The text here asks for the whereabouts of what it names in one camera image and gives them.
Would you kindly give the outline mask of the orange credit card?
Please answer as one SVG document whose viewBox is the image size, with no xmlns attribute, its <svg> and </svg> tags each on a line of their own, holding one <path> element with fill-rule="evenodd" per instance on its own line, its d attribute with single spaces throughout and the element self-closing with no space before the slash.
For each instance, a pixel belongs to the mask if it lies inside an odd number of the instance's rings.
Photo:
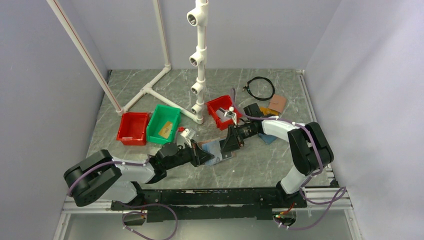
<svg viewBox="0 0 424 240">
<path fill-rule="evenodd" d="M 168 139 L 171 135 L 171 132 L 173 130 L 174 124 L 171 121 L 167 121 L 160 131 L 158 132 L 158 135 L 164 139 Z"/>
</svg>

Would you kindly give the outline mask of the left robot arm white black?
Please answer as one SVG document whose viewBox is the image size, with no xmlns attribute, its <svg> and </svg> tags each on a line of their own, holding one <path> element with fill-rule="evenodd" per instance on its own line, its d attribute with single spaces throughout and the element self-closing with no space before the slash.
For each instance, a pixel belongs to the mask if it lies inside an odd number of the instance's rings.
<svg viewBox="0 0 424 240">
<path fill-rule="evenodd" d="M 143 162 L 120 159 L 101 149 L 66 170 L 63 178 L 67 195 L 78 207 L 112 200 L 137 210 L 144 203 L 140 184 L 155 184 L 167 176 L 168 170 L 187 163 L 199 167 L 214 157 L 195 140 L 184 145 L 168 142 Z"/>
</svg>

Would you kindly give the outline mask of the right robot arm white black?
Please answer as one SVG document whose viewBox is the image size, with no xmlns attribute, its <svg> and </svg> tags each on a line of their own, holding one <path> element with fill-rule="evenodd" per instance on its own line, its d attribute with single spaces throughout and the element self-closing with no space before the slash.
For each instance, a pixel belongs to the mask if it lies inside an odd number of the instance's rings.
<svg viewBox="0 0 424 240">
<path fill-rule="evenodd" d="M 278 116 L 265 115 L 260 107 L 253 103 L 245 107 L 247 122 L 242 125 L 229 125 L 227 136 L 220 141 L 220 149 L 224 153 L 239 150 L 244 140 L 255 135 L 274 136 L 289 144 L 293 166 L 288 174 L 280 180 L 276 188 L 276 203 L 289 207 L 301 188 L 313 176 L 332 163 L 334 153 L 317 122 L 307 124 L 287 122 Z"/>
</svg>

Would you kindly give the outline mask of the blue card holder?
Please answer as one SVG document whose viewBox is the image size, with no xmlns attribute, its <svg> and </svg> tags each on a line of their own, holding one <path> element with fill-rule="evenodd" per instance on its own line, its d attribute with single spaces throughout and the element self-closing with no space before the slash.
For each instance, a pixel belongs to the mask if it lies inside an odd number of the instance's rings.
<svg viewBox="0 0 424 240">
<path fill-rule="evenodd" d="M 276 136 L 263 134 L 263 133 L 259 133 L 258 136 L 267 145 L 270 145 L 271 143 L 273 143 L 277 139 Z"/>
</svg>

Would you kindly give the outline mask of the orange card holder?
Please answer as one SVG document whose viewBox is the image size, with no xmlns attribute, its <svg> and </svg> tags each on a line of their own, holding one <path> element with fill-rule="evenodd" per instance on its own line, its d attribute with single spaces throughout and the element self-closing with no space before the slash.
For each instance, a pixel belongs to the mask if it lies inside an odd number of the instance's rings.
<svg viewBox="0 0 424 240">
<path fill-rule="evenodd" d="M 267 107 L 261 106 L 259 109 L 263 113 L 264 116 L 265 115 L 278 116 L 280 114 L 278 111 L 267 108 Z"/>
</svg>

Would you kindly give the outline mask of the pink card holder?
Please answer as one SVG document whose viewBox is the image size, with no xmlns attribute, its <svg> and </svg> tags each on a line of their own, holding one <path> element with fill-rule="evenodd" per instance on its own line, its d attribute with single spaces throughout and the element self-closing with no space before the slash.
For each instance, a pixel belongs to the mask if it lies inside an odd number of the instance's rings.
<svg viewBox="0 0 424 240">
<path fill-rule="evenodd" d="M 284 96 L 274 94 L 269 101 L 268 108 L 280 114 L 284 112 L 287 99 Z"/>
</svg>

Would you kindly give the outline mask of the red bin right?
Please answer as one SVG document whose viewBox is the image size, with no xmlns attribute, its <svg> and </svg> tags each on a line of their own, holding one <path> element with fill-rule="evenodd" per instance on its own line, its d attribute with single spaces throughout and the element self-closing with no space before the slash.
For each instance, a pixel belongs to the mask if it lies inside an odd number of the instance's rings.
<svg viewBox="0 0 424 240">
<path fill-rule="evenodd" d="M 213 118 L 213 120 L 215 121 L 215 126 L 219 130 L 223 131 L 223 130 L 226 130 L 229 125 L 234 125 L 231 119 L 225 122 L 221 122 L 219 117 L 216 115 L 216 110 L 218 110 L 219 108 L 228 110 L 229 107 L 233 106 L 231 97 L 229 95 L 223 95 L 213 100 L 210 100 L 206 103 L 206 106 L 207 106 L 208 114 Z M 234 110 L 237 114 L 237 123 L 238 123 L 242 115 L 238 110 L 236 109 Z"/>
</svg>

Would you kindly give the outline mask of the red bin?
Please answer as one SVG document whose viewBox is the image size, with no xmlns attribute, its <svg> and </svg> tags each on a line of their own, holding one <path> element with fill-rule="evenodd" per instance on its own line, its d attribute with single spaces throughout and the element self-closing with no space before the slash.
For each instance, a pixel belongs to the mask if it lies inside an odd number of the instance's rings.
<svg viewBox="0 0 424 240">
<path fill-rule="evenodd" d="M 228 110 L 229 107 L 233 106 L 231 97 L 229 95 L 223 95 L 213 100 L 210 100 L 206 103 L 206 106 L 207 106 L 208 114 L 213 118 L 213 120 L 215 121 L 215 126 L 219 130 L 223 131 L 223 130 L 226 130 L 229 125 L 234 125 L 231 119 L 225 122 L 221 122 L 219 117 L 216 115 L 216 110 L 218 110 L 219 108 Z M 238 110 L 236 109 L 234 110 L 237 114 L 237 123 L 238 123 L 242 115 Z"/>
<path fill-rule="evenodd" d="M 151 119 L 149 112 L 127 112 L 121 116 L 116 140 L 125 146 L 145 146 L 147 126 Z"/>
</svg>

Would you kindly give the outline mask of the green bin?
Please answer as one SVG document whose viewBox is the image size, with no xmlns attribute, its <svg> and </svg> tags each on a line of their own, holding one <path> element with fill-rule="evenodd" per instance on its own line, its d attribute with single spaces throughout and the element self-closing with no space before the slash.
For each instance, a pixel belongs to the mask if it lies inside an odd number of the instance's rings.
<svg viewBox="0 0 424 240">
<path fill-rule="evenodd" d="M 164 145 L 174 141 L 178 126 L 181 122 L 181 110 L 179 108 L 158 104 L 151 116 L 146 128 L 146 140 L 149 143 Z M 169 138 L 165 139 L 158 135 L 163 125 L 170 121 L 173 129 Z"/>
</svg>

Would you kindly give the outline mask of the red bin left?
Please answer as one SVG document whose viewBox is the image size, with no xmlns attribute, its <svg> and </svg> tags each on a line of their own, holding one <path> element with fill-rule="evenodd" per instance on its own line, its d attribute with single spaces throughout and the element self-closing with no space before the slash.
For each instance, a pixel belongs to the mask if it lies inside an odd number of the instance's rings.
<svg viewBox="0 0 424 240">
<path fill-rule="evenodd" d="M 127 112 L 121 116 L 116 140 L 125 146 L 145 146 L 147 126 L 151 119 L 149 112 Z"/>
</svg>

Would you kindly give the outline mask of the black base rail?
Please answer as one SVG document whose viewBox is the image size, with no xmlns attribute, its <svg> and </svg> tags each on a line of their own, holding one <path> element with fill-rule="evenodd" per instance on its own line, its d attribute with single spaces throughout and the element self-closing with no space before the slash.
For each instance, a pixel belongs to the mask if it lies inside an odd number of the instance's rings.
<svg viewBox="0 0 424 240">
<path fill-rule="evenodd" d="M 133 201 L 113 201 L 112 211 L 146 211 L 148 223 L 178 220 L 241 219 L 271 220 L 277 211 L 306 208 L 296 195 L 284 199 L 274 187 L 210 189 L 145 189 Z"/>
</svg>

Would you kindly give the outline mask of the white pvc pipe frame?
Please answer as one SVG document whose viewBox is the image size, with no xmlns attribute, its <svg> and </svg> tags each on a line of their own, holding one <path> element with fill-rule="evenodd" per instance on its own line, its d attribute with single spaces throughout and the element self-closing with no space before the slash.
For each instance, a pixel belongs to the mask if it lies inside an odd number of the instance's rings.
<svg viewBox="0 0 424 240">
<path fill-rule="evenodd" d="M 101 74 L 100 69 L 98 68 L 94 59 L 90 55 L 90 52 L 87 50 L 86 46 L 84 45 L 84 42 L 80 38 L 77 30 L 74 28 L 66 12 L 63 10 L 60 2 L 57 0 L 48 0 L 47 3 L 52 9 L 52 11 L 54 12 L 54 14 L 56 15 L 57 19 L 63 26 L 68 36 L 70 37 L 71 41 L 73 42 L 74 46 L 78 50 L 79 54 L 82 56 L 86 65 L 93 73 L 94 77 L 96 78 L 97 82 L 101 86 L 105 95 L 108 97 L 108 99 L 112 103 L 118 115 L 122 116 L 124 113 L 127 113 L 143 96 L 152 95 L 153 97 L 162 101 L 163 103 L 171 107 L 180 109 L 180 112 L 182 114 L 184 114 L 185 116 L 187 116 L 188 118 L 194 121 L 195 115 L 192 113 L 192 110 L 187 110 L 181 107 L 177 103 L 173 102 L 172 100 L 166 98 L 165 96 L 153 90 L 153 86 L 172 70 L 172 64 L 171 64 L 170 56 L 169 56 L 169 50 L 168 50 L 168 45 L 167 45 L 167 40 L 165 35 L 162 12 L 160 7 L 160 2 L 158 0 L 154 0 L 152 4 L 153 4 L 153 10 L 155 13 L 157 28 L 159 32 L 160 43 L 162 47 L 162 53 L 164 58 L 164 68 L 152 80 L 146 83 L 139 90 L 139 92 L 124 106 L 119 104 L 116 96 L 113 94 L 111 88 L 107 84 L 105 77 L 103 77 L 103 75 Z"/>
</svg>

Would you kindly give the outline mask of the aluminium frame rail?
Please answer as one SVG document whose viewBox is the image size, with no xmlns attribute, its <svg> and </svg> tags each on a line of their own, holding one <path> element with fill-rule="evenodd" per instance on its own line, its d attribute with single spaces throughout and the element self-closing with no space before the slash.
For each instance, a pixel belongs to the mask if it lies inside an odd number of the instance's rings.
<svg viewBox="0 0 424 240">
<path fill-rule="evenodd" d="M 312 211 L 321 211 L 327 209 L 330 200 L 334 200 L 331 205 L 331 210 L 343 210 L 347 218 L 347 223 L 349 226 L 350 233 L 352 238 L 355 240 L 361 240 L 362 234 L 359 229 L 355 214 L 353 212 L 353 205 L 350 200 L 349 194 L 347 191 L 342 191 L 336 187 L 307 187 L 302 190 L 300 196 L 306 201 L 307 206 L 305 208 L 293 208 L 290 207 L 286 210 L 278 210 L 272 215 L 272 218 L 278 212 L 288 211 L 293 213 L 295 210 L 305 210 L 308 214 L 311 214 Z M 55 239 L 63 239 L 65 235 L 65 229 L 67 228 L 68 221 L 71 214 L 126 214 L 131 211 L 143 212 L 147 215 L 144 210 L 129 210 L 129 211 L 113 211 L 111 210 L 111 204 L 113 200 L 97 200 L 87 206 L 77 206 L 75 201 L 67 197 L 64 201 L 64 205 L 61 211 L 60 223 L 63 226 L 59 226 L 55 233 Z"/>
</svg>

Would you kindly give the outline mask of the white pvc fitting post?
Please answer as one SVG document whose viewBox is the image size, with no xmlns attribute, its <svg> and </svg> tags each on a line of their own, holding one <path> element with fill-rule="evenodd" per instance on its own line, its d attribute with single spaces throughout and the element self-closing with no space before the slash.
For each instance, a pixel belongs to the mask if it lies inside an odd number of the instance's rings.
<svg viewBox="0 0 424 240">
<path fill-rule="evenodd" d="M 193 119 L 196 123 L 204 122 L 205 91 L 206 87 L 206 64 L 207 64 L 207 46 L 206 29 L 209 17 L 209 2 L 207 0 L 196 0 L 195 8 L 186 14 L 188 23 L 197 29 L 197 45 L 195 52 L 189 57 L 192 66 L 197 68 L 196 82 L 190 87 L 193 94 L 196 95 L 196 103 L 191 107 L 195 115 Z"/>
</svg>

